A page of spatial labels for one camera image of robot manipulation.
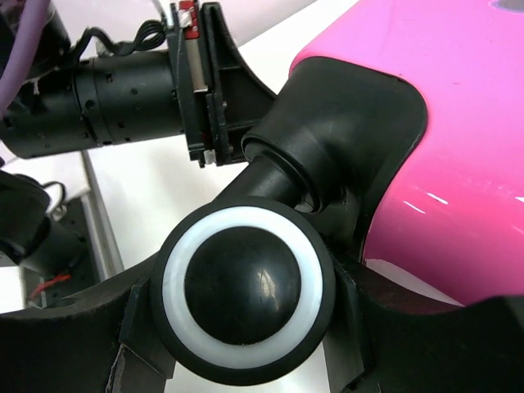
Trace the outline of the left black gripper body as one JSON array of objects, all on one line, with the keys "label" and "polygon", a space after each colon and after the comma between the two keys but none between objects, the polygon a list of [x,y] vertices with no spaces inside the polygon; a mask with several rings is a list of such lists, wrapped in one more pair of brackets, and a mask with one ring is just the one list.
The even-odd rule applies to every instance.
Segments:
[{"label": "left black gripper body", "polygon": [[187,52],[198,6],[156,2],[155,19],[116,41],[89,26],[76,41],[50,1],[1,4],[1,142],[33,159],[184,134],[201,160]]}]

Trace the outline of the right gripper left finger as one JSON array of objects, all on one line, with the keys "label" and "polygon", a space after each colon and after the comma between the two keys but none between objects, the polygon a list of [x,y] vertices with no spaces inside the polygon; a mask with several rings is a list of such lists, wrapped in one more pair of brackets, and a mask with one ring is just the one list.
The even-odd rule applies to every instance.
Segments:
[{"label": "right gripper left finger", "polygon": [[162,392],[176,361],[149,305],[151,256],[46,309],[1,316],[3,392]]}]

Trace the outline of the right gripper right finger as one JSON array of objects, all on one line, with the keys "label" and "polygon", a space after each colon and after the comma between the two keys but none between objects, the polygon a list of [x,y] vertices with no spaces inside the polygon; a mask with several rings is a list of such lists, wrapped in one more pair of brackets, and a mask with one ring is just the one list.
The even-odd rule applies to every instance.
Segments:
[{"label": "right gripper right finger", "polygon": [[523,298],[457,306],[422,296],[337,247],[323,340],[332,392],[521,392]]}]

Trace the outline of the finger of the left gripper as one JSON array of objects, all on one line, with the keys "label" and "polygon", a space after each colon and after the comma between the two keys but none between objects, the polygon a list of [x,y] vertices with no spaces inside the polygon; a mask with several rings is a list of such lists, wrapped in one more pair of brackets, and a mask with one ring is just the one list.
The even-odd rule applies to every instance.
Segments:
[{"label": "finger of the left gripper", "polygon": [[240,163],[245,160],[242,137],[268,113],[275,94],[244,61],[218,2],[202,5],[202,23],[210,70],[210,142],[218,166]]}]

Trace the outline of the pink hard-shell suitcase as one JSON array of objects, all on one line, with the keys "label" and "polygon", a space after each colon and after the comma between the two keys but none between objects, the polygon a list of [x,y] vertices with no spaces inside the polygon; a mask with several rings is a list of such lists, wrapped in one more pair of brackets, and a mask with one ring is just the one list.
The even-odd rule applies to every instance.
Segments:
[{"label": "pink hard-shell suitcase", "polygon": [[451,305],[523,298],[522,2],[357,2],[242,151],[151,276],[162,341],[195,374],[257,385],[323,347],[332,247]]}]

